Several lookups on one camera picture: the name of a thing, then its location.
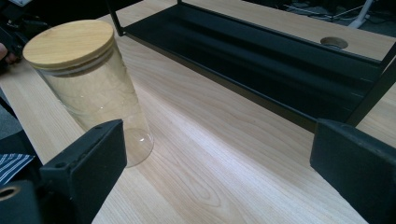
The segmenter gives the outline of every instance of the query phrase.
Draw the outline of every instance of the black shelf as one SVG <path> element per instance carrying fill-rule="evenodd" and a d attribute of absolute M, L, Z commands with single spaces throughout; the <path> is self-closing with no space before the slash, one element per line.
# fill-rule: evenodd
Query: black shelf
<path fill-rule="evenodd" d="M 317 119 L 357 125 L 396 78 L 395 64 L 383 73 L 395 46 L 380 62 L 182 2 L 118 27 L 311 132 Z"/>

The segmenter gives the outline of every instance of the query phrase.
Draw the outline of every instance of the wooden lid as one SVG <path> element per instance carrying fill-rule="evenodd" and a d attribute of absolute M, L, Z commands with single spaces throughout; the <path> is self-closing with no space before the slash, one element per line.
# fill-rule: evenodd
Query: wooden lid
<path fill-rule="evenodd" d="M 104 21 L 72 21 L 30 40 L 23 57 L 35 68 L 63 69 L 103 54 L 114 42 L 113 27 Z"/>

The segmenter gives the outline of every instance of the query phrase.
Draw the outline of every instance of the human hand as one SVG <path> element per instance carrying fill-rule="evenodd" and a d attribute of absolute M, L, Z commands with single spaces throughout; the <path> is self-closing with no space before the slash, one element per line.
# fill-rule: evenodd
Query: human hand
<path fill-rule="evenodd" d="M 10 52 L 8 55 L 8 50 L 4 44 L 0 43 L 0 61 L 5 60 L 7 64 L 13 64 L 18 60 L 18 57 L 15 56 L 12 52 Z"/>

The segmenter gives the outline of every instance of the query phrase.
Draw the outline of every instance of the striped fabric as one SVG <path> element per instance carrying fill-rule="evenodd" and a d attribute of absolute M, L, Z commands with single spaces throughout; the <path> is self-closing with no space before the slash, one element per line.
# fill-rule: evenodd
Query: striped fabric
<path fill-rule="evenodd" d="M 33 158 L 23 154 L 0 154 L 0 186 L 5 185 Z"/>

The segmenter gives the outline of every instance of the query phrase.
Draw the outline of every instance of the light wood tabletop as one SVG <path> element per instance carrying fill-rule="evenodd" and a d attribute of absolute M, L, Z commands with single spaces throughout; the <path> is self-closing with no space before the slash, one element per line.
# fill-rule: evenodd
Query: light wood tabletop
<path fill-rule="evenodd" d="M 188 2 L 314 42 L 341 37 L 345 50 L 378 60 L 395 42 L 242 1 Z M 175 3 L 145 0 L 118 16 L 125 26 Z M 310 167 L 313 133 L 126 36 L 116 40 L 155 146 L 124 170 L 94 223 L 365 223 Z M 25 60 L 0 85 L 44 163 L 84 134 Z M 358 125 L 393 147 L 395 88 Z"/>

